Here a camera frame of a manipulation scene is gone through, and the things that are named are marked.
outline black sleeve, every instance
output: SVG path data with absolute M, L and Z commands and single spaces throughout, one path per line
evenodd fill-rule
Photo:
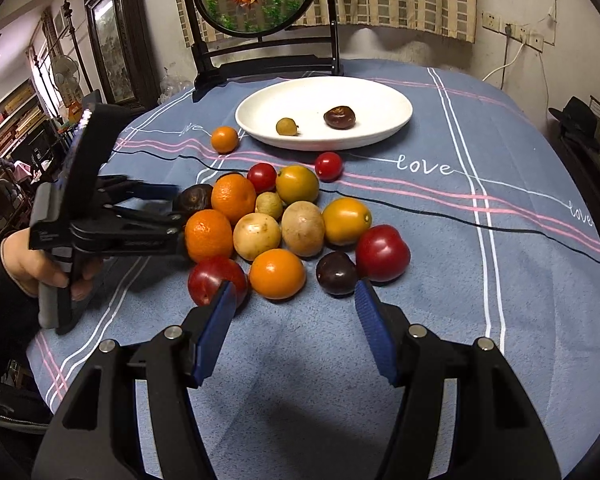
M 0 376 L 9 359 L 23 357 L 39 329 L 38 300 L 20 290 L 0 258 Z

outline plastic bag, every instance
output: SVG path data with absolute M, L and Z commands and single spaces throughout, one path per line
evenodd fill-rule
M 193 86 L 193 83 L 185 77 L 169 74 L 169 69 L 173 69 L 174 66 L 175 63 L 171 63 L 169 68 L 164 68 L 165 74 L 162 81 L 160 81 L 160 90 L 162 91 L 162 94 L 160 94 L 160 97 L 158 98 L 158 104 L 160 105 L 167 102 L 171 97 L 179 94 L 184 89 Z

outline screw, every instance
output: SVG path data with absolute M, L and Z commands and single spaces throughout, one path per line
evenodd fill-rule
M 495 348 L 495 343 L 489 339 L 488 337 L 481 337 L 478 339 L 478 346 L 485 351 L 493 350 Z
M 105 354 L 111 352 L 115 347 L 116 342 L 113 341 L 113 339 L 105 339 L 102 343 L 98 345 L 98 349 Z
M 182 329 L 178 325 L 171 325 L 164 330 L 164 336 L 167 339 L 177 339 L 182 335 Z
M 409 327 L 409 333 L 415 338 L 424 337 L 427 335 L 427 329 L 422 325 L 411 325 Z

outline red cherry tomato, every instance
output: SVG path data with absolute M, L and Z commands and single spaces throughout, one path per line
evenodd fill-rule
M 358 240 L 356 268 L 360 278 L 390 282 L 406 270 L 410 261 L 411 251 L 395 227 L 377 225 Z
M 256 164 L 247 173 L 247 178 L 253 184 L 257 194 L 276 189 L 277 176 L 278 172 L 275 168 L 266 162 Z
M 325 152 L 315 159 L 315 174 L 323 182 L 336 180 L 342 173 L 342 159 L 333 152 Z

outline picture frame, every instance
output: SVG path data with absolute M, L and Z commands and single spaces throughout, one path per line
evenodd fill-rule
M 107 103 L 138 111 L 158 104 L 160 87 L 143 0 L 84 0 L 89 37 Z

